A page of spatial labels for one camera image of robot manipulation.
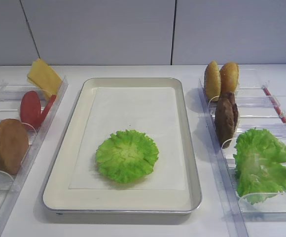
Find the clear plastic holder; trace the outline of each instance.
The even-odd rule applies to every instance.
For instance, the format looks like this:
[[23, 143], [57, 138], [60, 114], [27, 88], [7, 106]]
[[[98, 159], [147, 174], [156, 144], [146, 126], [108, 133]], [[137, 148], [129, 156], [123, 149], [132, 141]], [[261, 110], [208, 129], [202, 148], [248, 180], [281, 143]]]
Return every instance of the clear plastic holder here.
[[[41, 127], [38, 129], [38, 131], [35, 131], [34, 128], [32, 131], [28, 131], [29, 148], [21, 162], [21, 167], [17, 175], [11, 176], [0, 171], [0, 236], [44, 141], [48, 129], [55, 117], [67, 87], [68, 82], [66, 78], [64, 78], [58, 90], [57, 98]], [[39, 95], [41, 110], [43, 110], [47, 102], [43, 97], [42, 91], [37, 89], [37, 87], [32, 86], [31, 84], [0, 84], [0, 121], [5, 118], [20, 119], [19, 109], [22, 97], [25, 93], [31, 90], [36, 91]]]
[[[266, 85], [260, 84], [254, 87], [250, 87], [251, 90], [259, 90], [264, 93], [264, 98], [266, 100], [259, 100], [263, 104], [266, 101], [266, 107], [275, 111], [277, 115], [277, 120], [271, 120], [265, 117], [265, 123], [256, 123], [256, 117], [254, 114], [248, 115], [247, 117], [250, 120], [245, 120], [243, 123], [242, 117], [239, 118], [239, 125], [237, 127], [236, 133], [234, 134], [233, 139], [231, 139], [231, 144], [229, 148], [222, 149], [216, 133], [215, 133], [215, 125], [214, 125], [214, 116], [212, 113], [212, 107], [209, 105], [208, 98], [205, 95], [204, 87], [199, 80], [198, 91], [201, 100], [202, 107], [204, 109], [204, 116], [206, 118], [206, 122], [208, 125], [209, 133], [212, 139], [212, 144], [214, 148], [214, 154], [210, 155], [212, 169], [214, 172], [214, 178], [217, 186], [223, 185], [224, 189], [219, 189], [219, 195], [221, 199], [221, 204], [224, 210], [225, 216], [231, 216], [232, 222], [228, 223], [229, 233], [231, 237], [242, 237], [242, 236], [250, 236], [246, 221], [286, 221], [286, 193], [276, 193], [276, 194], [248, 194], [243, 197], [239, 197], [236, 192], [237, 181], [235, 180], [235, 160], [233, 158], [233, 154], [236, 154], [236, 149], [234, 148], [236, 144], [236, 138], [242, 132], [250, 129], [263, 129], [266, 128], [270, 130], [274, 136], [276, 136], [280, 141], [286, 144], [286, 109], [282, 109], [281, 101], [278, 102], [279, 96], [269, 96], [266, 95]], [[257, 106], [245, 105], [239, 106], [239, 113], [241, 113], [241, 108], [251, 108], [255, 109], [254, 111], [260, 108]], [[257, 205], [251, 205], [247, 199], [249, 197], [255, 196], [255, 198], [264, 198], [268, 197], [264, 202], [258, 203]]]

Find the white wall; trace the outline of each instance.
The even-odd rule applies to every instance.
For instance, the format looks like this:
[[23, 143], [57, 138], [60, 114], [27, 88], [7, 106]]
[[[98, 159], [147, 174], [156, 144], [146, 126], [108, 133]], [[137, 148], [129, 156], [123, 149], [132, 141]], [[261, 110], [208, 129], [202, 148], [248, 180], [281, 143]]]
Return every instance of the white wall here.
[[178, 0], [173, 64], [286, 63], [286, 0]]
[[38, 57], [18, 0], [0, 0], [0, 65], [30, 65]]
[[50, 64], [170, 64], [175, 0], [22, 0]]

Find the meat patty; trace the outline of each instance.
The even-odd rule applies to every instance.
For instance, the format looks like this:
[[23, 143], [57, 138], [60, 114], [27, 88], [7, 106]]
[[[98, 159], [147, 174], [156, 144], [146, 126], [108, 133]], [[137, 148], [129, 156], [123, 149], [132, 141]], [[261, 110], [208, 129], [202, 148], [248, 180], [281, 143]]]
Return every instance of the meat patty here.
[[[232, 92], [220, 95], [215, 110], [215, 132], [222, 146], [226, 140], [233, 138], [238, 122], [238, 109]], [[222, 148], [228, 148], [231, 141], [227, 141]]]

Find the metal tray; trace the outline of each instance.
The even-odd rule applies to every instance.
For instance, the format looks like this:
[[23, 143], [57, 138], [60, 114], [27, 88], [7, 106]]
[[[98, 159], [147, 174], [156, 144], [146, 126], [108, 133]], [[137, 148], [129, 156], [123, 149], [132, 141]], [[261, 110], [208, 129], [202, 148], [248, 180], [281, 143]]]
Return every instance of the metal tray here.
[[[101, 177], [98, 146], [119, 130], [151, 137], [159, 160], [142, 182]], [[50, 170], [42, 202], [56, 213], [188, 214], [201, 202], [181, 82], [174, 78], [95, 78], [80, 92]]]

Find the tray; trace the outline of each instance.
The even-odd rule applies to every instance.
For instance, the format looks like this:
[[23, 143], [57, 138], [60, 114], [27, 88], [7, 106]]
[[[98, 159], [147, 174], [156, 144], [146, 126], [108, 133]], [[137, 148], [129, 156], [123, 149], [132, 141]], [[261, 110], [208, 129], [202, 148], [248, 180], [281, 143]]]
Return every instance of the tray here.
[[[211, 163], [215, 181], [223, 186], [220, 199], [225, 215], [231, 219], [228, 222], [231, 237], [282, 236], [280, 234], [286, 233], [286, 193], [256, 193], [239, 197], [233, 154], [236, 154], [236, 138], [250, 128], [266, 128], [286, 145], [286, 96], [271, 95], [268, 83], [261, 83], [256, 70], [254, 73], [241, 70], [241, 75], [255, 84], [240, 85], [235, 93], [236, 102], [237, 99], [239, 102], [239, 125], [226, 149], [221, 149], [215, 134], [215, 105], [208, 102], [203, 78], [199, 79], [199, 96], [214, 148]], [[252, 197], [267, 199], [251, 204], [248, 199]]]
[[[159, 160], [142, 182], [116, 185], [96, 170], [98, 146], [118, 130], [151, 137]], [[80, 92], [42, 201], [56, 213], [188, 214], [201, 202], [182, 85], [174, 78], [95, 78]]]
[[[49, 111], [46, 119], [38, 131], [29, 131], [29, 148], [23, 157], [21, 168], [17, 175], [9, 175], [0, 171], [0, 236], [17, 201], [19, 193], [25, 183], [29, 171], [44, 141], [48, 129], [55, 117], [56, 111], [62, 101], [68, 84], [64, 78], [58, 91], [58, 96]], [[31, 84], [0, 84], [0, 121], [2, 119], [20, 119], [19, 108], [22, 97], [30, 90], [34, 90], [40, 97], [41, 107], [44, 108], [46, 101], [41, 90]]]

